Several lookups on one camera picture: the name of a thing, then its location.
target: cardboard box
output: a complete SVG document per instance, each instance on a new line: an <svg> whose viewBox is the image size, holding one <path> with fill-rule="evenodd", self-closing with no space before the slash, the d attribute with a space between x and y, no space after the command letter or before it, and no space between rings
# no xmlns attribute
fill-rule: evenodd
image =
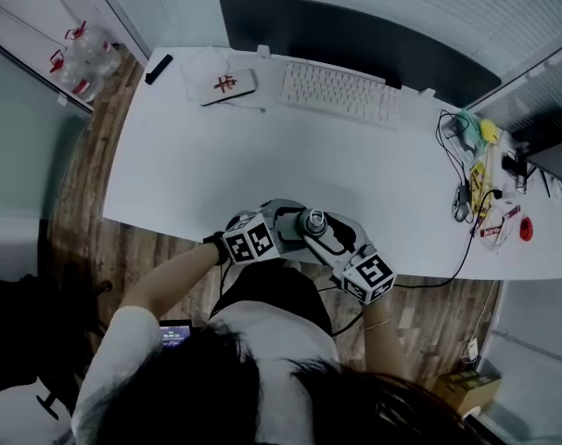
<svg viewBox="0 0 562 445"><path fill-rule="evenodd" d="M474 407L484 407L495 396L502 379L494 375L479 375L464 371L441 375L436 379L433 393L461 415Z"/></svg>

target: wooden floor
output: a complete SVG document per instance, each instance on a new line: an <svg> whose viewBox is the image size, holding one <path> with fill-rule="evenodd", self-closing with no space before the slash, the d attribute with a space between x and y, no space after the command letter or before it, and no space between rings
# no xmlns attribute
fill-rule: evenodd
<svg viewBox="0 0 562 445"><path fill-rule="evenodd" d="M142 69L132 56L123 54L121 68L107 81L94 103L95 114L75 153L62 185L47 236L47 269L59 277L64 264L74 261L94 283L110 280L111 292L100 297L100 318L107 324L131 285L153 267L191 249L196 243L102 218L104 196L121 128ZM304 265L319 288L329 286L329 270ZM203 278L191 295L167 315L192 318L204 324L219 297L219 268ZM399 283L430 284L435 279L399 277ZM395 288L390 293L391 319L398 323L412 377L430 387L434 378L459 363L464 342L470 338L488 296L490 281L457 280L441 288ZM479 327L479 344L497 297L495 283ZM359 311L358 303L337 290L322 292L335 330ZM96 347L99 339L92 337ZM354 367L364 364L361 321L337 338L341 360Z"/></svg>

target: red logo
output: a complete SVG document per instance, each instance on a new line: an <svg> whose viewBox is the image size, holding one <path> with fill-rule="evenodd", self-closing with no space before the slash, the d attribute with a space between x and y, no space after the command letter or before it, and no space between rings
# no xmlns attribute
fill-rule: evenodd
<svg viewBox="0 0 562 445"><path fill-rule="evenodd" d="M222 78L218 78L219 79L219 83L215 84L213 86L213 89L221 89L222 93L225 94L225 89L229 89L230 91L234 88L234 86L237 83L237 80L235 80L232 76L225 76L225 80L222 81Z"/></svg>

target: white keyboard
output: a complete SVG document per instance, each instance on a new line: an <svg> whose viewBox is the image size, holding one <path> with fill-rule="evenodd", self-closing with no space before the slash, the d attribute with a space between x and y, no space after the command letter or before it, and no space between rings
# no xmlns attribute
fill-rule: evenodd
<svg viewBox="0 0 562 445"><path fill-rule="evenodd" d="M400 91L347 72L288 63L279 101L396 128Z"/></svg>

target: phone screen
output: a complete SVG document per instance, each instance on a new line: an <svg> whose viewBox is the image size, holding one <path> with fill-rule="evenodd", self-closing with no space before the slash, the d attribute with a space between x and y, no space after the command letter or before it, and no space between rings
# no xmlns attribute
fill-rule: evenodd
<svg viewBox="0 0 562 445"><path fill-rule="evenodd" d="M160 332L163 347L173 348L190 337L190 326L187 324L160 326Z"/></svg>

